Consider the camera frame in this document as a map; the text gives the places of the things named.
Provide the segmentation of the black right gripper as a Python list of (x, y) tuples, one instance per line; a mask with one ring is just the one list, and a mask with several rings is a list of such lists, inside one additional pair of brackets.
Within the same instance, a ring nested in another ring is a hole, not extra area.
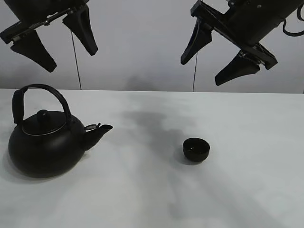
[(221, 13), (204, 1), (197, 1), (190, 10), (196, 23), (189, 43), (180, 57), (182, 65), (212, 41), (216, 31), (240, 48), (239, 53), (216, 76), (217, 86), (241, 76), (255, 74), (263, 64), (267, 70), (277, 60), (260, 41), (286, 18), (297, 11), (301, 13), (302, 0), (230, 0), (229, 9)]

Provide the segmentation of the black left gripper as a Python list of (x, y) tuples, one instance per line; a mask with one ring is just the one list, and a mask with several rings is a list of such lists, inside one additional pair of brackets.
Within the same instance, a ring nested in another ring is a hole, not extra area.
[[(89, 8), (85, 6), (88, 1), (6, 0), (4, 2), (19, 19), (17, 23), (0, 33), (1, 39), (6, 44), (10, 43), (15, 35), (22, 33), (30, 26), (46, 21), (48, 16), (82, 6), (63, 18), (62, 22), (75, 34), (91, 56), (97, 53), (98, 47), (91, 28)], [(31, 59), (50, 73), (57, 67), (35, 30), (15, 38), (11, 50)]]

